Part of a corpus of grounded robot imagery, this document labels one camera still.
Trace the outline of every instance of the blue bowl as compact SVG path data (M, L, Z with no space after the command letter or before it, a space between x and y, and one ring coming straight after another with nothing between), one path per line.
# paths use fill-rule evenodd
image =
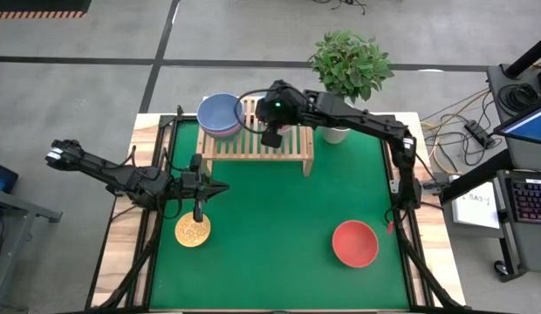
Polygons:
M237 126L234 106L237 97L228 93L218 93L207 97L197 108L197 120L205 130L225 132ZM243 105L236 108L240 119L243 117Z

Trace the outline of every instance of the computer keyboard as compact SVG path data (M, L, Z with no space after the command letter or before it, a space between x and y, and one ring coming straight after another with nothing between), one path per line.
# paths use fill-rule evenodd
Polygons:
M541 223L541 184L513 181L511 188L517 220Z

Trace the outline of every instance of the red bowl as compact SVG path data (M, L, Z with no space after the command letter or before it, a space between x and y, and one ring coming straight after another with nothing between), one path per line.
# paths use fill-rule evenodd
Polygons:
M332 235L332 249L339 260L354 268L366 267L379 252L373 230L364 222L342 222Z

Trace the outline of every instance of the power strip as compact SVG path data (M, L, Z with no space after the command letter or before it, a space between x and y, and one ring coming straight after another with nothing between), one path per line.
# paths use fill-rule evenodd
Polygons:
M486 130L480 126L475 120L469 120L467 124L464 125L464 128L469 131L472 137L480 144L482 147L492 148L496 141L492 139Z

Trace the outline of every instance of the computer screen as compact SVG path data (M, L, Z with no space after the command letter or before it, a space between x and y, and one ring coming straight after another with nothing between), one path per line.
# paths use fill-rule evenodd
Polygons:
M541 107L502 128L501 133L541 143Z

